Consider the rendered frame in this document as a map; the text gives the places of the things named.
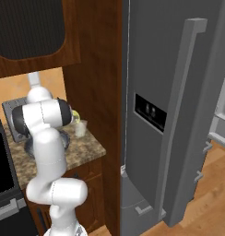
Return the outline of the grey freezer drawer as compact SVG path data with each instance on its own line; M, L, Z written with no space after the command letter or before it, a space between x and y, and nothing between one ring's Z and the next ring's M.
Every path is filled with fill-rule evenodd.
M125 171L125 165L121 166L120 172L120 236L140 236L163 221L166 211L162 209L161 216L158 219L154 218L154 209L150 210L147 214L139 216L135 211L135 207L143 209L150 206L150 204L130 181Z

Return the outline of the white fridge shelf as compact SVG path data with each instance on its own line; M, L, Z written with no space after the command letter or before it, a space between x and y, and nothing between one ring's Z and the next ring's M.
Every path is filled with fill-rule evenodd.
M225 147L225 78L219 94L208 138Z

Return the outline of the clear glass of lemonade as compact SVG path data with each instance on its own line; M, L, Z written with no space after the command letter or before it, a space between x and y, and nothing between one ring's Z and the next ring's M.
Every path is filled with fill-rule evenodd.
M83 137L87 131L88 122L85 120L81 120L79 123L75 125L75 134L76 137Z

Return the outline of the yellow lemon piece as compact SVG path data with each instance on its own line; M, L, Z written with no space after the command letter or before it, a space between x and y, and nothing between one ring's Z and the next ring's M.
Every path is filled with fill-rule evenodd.
M72 111L72 123L78 124L79 122L80 122L80 115L77 111L73 110Z

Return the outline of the grey square appliance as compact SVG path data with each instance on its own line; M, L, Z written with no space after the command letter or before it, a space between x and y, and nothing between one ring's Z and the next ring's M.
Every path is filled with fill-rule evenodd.
M13 137L13 140L16 143L19 143L19 142L22 142L22 141L26 141L27 138L24 135L19 134L15 130L13 125L11 124L11 114L12 114L12 110L14 108L16 108L19 105L25 105L26 103L27 103L27 98L26 97L17 98L17 99L14 99L14 100L8 100L8 101L4 101L2 103L2 108L4 110L4 114L5 114L5 117L6 117L7 125L9 127L10 133L11 133L11 135Z

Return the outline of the wooden base cupboard door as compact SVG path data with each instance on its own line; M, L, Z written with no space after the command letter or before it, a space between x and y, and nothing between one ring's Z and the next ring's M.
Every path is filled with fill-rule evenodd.
M79 223L86 229L87 233L91 233L104 224L104 203L103 203L103 189L102 189L102 170L101 158L92 160L81 166L75 167L68 171L65 177L73 177L83 180L89 189L87 200L76 208L76 216ZM38 205L30 202L26 198L27 205L33 217L39 236L51 227L51 219L49 216L49 206ZM37 207L41 210L45 229L43 229L38 214Z

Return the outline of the tall wooden side panel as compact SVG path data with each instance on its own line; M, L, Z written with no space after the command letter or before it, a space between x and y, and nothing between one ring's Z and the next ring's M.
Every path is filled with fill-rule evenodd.
M120 236L120 141L123 0L76 0L81 62L63 68L67 101L106 149L104 219Z

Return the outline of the dark grey bowl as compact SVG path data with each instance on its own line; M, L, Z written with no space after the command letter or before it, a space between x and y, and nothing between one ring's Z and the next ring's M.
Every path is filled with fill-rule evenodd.
M70 144L70 136L69 136L69 134L67 132L65 132L64 130L60 130L59 133L60 133L60 136L62 138L62 141L63 141L63 144L64 144L64 148L68 149L69 144ZM26 153L32 159L34 158L34 155L33 155L33 140L32 140L31 136L26 141L26 143L24 145L24 150L26 151Z

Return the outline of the black oven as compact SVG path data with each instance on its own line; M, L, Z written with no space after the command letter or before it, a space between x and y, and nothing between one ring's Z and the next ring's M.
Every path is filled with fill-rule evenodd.
M13 198L25 200L0 120L0 205L8 204ZM0 221L0 236L39 236L28 206Z

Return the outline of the grey fridge door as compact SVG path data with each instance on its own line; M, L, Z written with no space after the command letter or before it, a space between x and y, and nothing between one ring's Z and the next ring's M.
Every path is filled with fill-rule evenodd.
M163 221L184 217L207 152L207 136L225 77L225 0L130 0L125 171L156 206L160 152L184 21L206 18L195 48L172 142Z

